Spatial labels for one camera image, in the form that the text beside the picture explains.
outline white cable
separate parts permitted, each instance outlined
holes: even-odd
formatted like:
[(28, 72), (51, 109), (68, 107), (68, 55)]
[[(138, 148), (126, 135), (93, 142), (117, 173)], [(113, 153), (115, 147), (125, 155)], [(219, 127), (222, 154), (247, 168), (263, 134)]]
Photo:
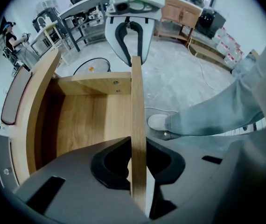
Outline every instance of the white cable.
[[(191, 51), (190, 51), (190, 49), (189, 49), (189, 46), (190, 46), (190, 44), (191, 44), (191, 41), (192, 41), (192, 37), (190, 38), (190, 42), (189, 42), (189, 44), (188, 44), (188, 50), (189, 50), (189, 52), (191, 53)], [(209, 86), (211, 89), (213, 89), (213, 90), (215, 90), (215, 91), (221, 91), (221, 90), (216, 90), (214, 87), (212, 87), (212, 86), (210, 86), (209, 84), (208, 84), (208, 82), (206, 81), (206, 79), (205, 79), (205, 77), (204, 77), (204, 72), (203, 72), (203, 66), (202, 66), (202, 63), (200, 62), (200, 60), (196, 57), (196, 56), (194, 56), (197, 60), (198, 60), (198, 62), (199, 62), (199, 65), (200, 65), (200, 68), (201, 68), (201, 70), (202, 70), (202, 75), (203, 75), (203, 80), (205, 81), (205, 83), (207, 84), (207, 86)]]
[(174, 110), (163, 110), (163, 109), (158, 109), (158, 108), (154, 108), (154, 107), (144, 107), (145, 109), (154, 109), (154, 110), (160, 110), (160, 111), (164, 111), (164, 112), (174, 112), (174, 113), (178, 113), (178, 111), (174, 111)]

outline shoe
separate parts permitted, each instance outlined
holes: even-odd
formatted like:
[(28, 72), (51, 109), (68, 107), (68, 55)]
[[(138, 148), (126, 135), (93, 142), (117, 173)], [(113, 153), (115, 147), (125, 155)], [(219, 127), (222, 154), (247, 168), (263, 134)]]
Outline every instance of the shoe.
[(165, 114), (154, 114), (150, 116), (147, 120), (147, 124), (150, 128), (157, 131), (167, 131), (165, 127), (165, 120), (167, 115)]

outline wooden table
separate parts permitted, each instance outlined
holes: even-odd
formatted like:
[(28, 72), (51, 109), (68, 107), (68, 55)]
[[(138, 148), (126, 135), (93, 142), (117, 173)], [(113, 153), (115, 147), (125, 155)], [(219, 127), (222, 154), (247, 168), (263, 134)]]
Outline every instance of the wooden table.
[(144, 210), (146, 137), (140, 57), (133, 57), (132, 72), (52, 79), (59, 60), (55, 49), (35, 65), (16, 122), (8, 128), (19, 184), (62, 154), (131, 136), (131, 193)]
[[(79, 47), (77, 45), (78, 41), (86, 40), (86, 39), (89, 39), (89, 38), (91, 38), (93, 36), (101, 35), (101, 34), (103, 34), (103, 32), (98, 32), (98, 33), (94, 33), (94, 34), (90, 34), (90, 35), (84, 36), (80, 26), (82, 26), (82, 25), (84, 25), (86, 23), (78, 24), (78, 19), (77, 19), (76, 15), (78, 13), (82, 13), (82, 12), (83, 13), (87, 13), (89, 9), (91, 9), (91, 8), (97, 6), (97, 5), (100, 5), (101, 12), (103, 14), (104, 24), (106, 24), (106, 15), (104, 13), (104, 4), (108, 3), (108, 2), (109, 2), (109, 0), (82, 0), (82, 1), (74, 4), (73, 6), (68, 8), (67, 10), (63, 11), (62, 13), (60, 13), (59, 17), (61, 18), (61, 20), (63, 22), (63, 25), (66, 27), (66, 30), (67, 30), (67, 32), (68, 32), (68, 34), (70, 36), (70, 39), (71, 39), (72, 43), (74, 44), (74, 46), (75, 46), (75, 48), (76, 48), (76, 50), (78, 52), (80, 51), (80, 49), (79, 49)], [(74, 16), (75, 22), (77, 24), (72, 29), (70, 29), (68, 27), (68, 24), (66, 22), (66, 18), (71, 17), (71, 16)], [(74, 30), (74, 29), (79, 29), (79, 32), (81, 34), (81, 37), (78, 40), (76, 40), (76, 41), (75, 41), (75, 39), (74, 39), (74, 37), (72, 35), (72, 30)]]
[[(40, 55), (37, 50), (34, 48), (34, 44), (36, 44), (36, 42), (40, 39), (44, 39), (45, 37), (47, 37), (47, 39), (49, 40), (49, 42), (51, 43), (52, 47), (57, 49), (57, 46), (55, 45), (55, 43), (52, 41), (50, 35), (49, 35), (49, 30), (54, 29), (56, 34), (58, 35), (59, 39), (62, 41), (63, 45), (65, 46), (66, 50), (68, 51), (68, 53), (70, 54), (69, 48), (65, 42), (65, 40), (62, 38), (62, 36), (60, 35), (60, 33), (58, 32), (57, 28), (56, 28), (56, 24), (58, 23), (58, 21), (54, 21), (50, 24), (47, 24), (45, 27), (43, 27), (38, 34), (34, 37), (34, 39), (30, 42), (30, 47), (35, 51), (35, 53), (41, 57), (42, 55), (44, 55), (48, 49), (42, 54)], [(62, 59), (64, 60), (64, 62), (66, 62), (67, 65), (70, 65), (66, 59), (62, 56)]]
[[(162, 19), (159, 26), (155, 29), (156, 36), (168, 36), (180, 39), (188, 45), (192, 32), (196, 26), (197, 20), (201, 15), (203, 9), (185, 0), (165, 0), (165, 6), (162, 8)], [(162, 20), (173, 21), (181, 24), (181, 31), (178, 34), (171, 34), (161, 30)], [(182, 33), (184, 26), (191, 28), (188, 35)]]

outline desk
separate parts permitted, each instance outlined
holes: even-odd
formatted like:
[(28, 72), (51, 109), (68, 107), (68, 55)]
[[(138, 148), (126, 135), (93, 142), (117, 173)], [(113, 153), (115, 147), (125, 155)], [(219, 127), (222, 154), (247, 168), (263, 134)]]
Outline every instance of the desk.
[[(163, 31), (162, 19), (155, 30), (156, 36), (169, 36), (182, 41), (186, 41), (186, 47), (190, 42), (192, 32), (196, 26), (197, 20), (203, 9), (185, 0), (165, 0), (165, 6), (162, 8), (162, 19), (172, 21), (181, 25), (178, 34), (172, 34)], [(188, 35), (182, 33), (184, 26), (190, 27)]]
[[(60, 33), (58, 32), (58, 30), (57, 30), (57, 28), (56, 28), (56, 24), (57, 24), (57, 21), (54, 21), (54, 22), (52, 22), (52, 23), (50, 23), (50, 24), (48, 24), (47, 26), (45, 26), (44, 28), (42, 28), (39, 32), (38, 32), (38, 34), (34, 37), (34, 39), (33, 39), (33, 41), (30, 43), (30, 47), (39, 55), (39, 53), (35, 50), (35, 48), (33, 47), (33, 45), (41, 38), (41, 37), (47, 37), (47, 39), (49, 40), (49, 42), (51, 43), (51, 45), (52, 45), (52, 47), (53, 48), (55, 48), (55, 49), (57, 49), (57, 46), (55, 45), (55, 43), (54, 43), (54, 41), (52, 41), (52, 39), (51, 39), (51, 37), (50, 37), (50, 35), (49, 35), (49, 33), (48, 33), (48, 31), (50, 30), (50, 29), (54, 29), (55, 30), (55, 32), (56, 32), (56, 34), (58, 35), (58, 37), (59, 37), (59, 39), (62, 41), (62, 43), (63, 43), (63, 45), (65, 46), (65, 48), (66, 48), (66, 50), (68, 51), (68, 53), (70, 54), (70, 52), (69, 52), (69, 49), (68, 49), (68, 47), (67, 47), (67, 45), (66, 45), (66, 42), (64, 41), (64, 39), (62, 38), (62, 36), (60, 35)], [(66, 59), (62, 56), (62, 59), (64, 60), (64, 62), (66, 62), (66, 64), (67, 65), (69, 65), (68, 64), (68, 62), (66, 61)]]
[(54, 22), (50, 23), (49, 25), (45, 26), (44, 28), (42, 28), (42, 29), (38, 32), (38, 34), (35, 35), (34, 39), (30, 42), (30, 44), (29, 44), (30, 47), (32, 48), (32, 50), (35, 51), (35, 53), (36, 53), (38, 56), (40, 56), (40, 55), (39, 55), (39, 53), (37, 52), (37, 50), (33, 47), (33, 45), (36, 44), (36, 42), (37, 42), (38, 40), (40, 40), (41, 38), (45, 38), (45, 33), (44, 33), (44, 31), (48, 28), (48, 26), (55, 25), (55, 24), (57, 24), (57, 21), (54, 21)]
[[(80, 41), (80, 40), (85, 40), (85, 39), (89, 39), (93, 36), (97, 36), (97, 35), (101, 35), (103, 34), (105, 31), (100, 31), (100, 32), (97, 32), (97, 33), (94, 33), (94, 34), (90, 34), (90, 35), (86, 35), (84, 36), (83, 33), (82, 33), (82, 30), (80, 28), (80, 26), (82, 25), (87, 25), (87, 23), (83, 23), (83, 24), (78, 24), (78, 19), (76, 17), (76, 15), (78, 13), (81, 13), (81, 12), (84, 12), (84, 13), (87, 13), (89, 9), (97, 6), (97, 5), (100, 5), (101, 7), (101, 11), (102, 11), (102, 14), (103, 14), (103, 19), (104, 19), (104, 24), (106, 23), (106, 16), (105, 16), (105, 13), (104, 13), (104, 5), (105, 3), (108, 3), (109, 0), (83, 0), (79, 3), (76, 3), (74, 4), (73, 6), (71, 6), (70, 8), (68, 8), (67, 10), (65, 10), (64, 12), (62, 12), (59, 17), (61, 18), (62, 22), (63, 22), (63, 25), (66, 27), (67, 29), (67, 32), (70, 36), (70, 39), (72, 41), (72, 43), (74, 44), (76, 50), (79, 52), (80, 49), (77, 45), (77, 42)], [(75, 17), (75, 21), (76, 21), (76, 26), (74, 28), (69, 28), (67, 23), (66, 23), (66, 18), (68, 17), (71, 17), (71, 16), (74, 16)], [(75, 41), (73, 35), (72, 35), (72, 30), (74, 29), (79, 29), (79, 32), (81, 34), (81, 37)]]

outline light wood plank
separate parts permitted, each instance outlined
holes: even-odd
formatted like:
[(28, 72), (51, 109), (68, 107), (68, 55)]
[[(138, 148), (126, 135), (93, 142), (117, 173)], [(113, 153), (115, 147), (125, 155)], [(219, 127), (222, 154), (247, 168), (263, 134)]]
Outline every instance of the light wood plank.
[(141, 60), (132, 57), (131, 123), (132, 123), (132, 198), (145, 211), (147, 189), (147, 146), (144, 127), (144, 101)]
[(131, 73), (91, 73), (54, 79), (48, 92), (52, 95), (127, 95), (131, 93)]
[(43, 165), (69, 151), (130, 136), (130, 97), (51, 97), (43, 125)]
[(39, 135), (35, 135), (38, 113), (59, 60), (60, 52), (53, 50), (38, 61), (21, 99), (16, 123), (8, 128), (12, 159), (19, 184), (36, 171), (35, 146), (41, 145), (39, 140), (36, 140)]

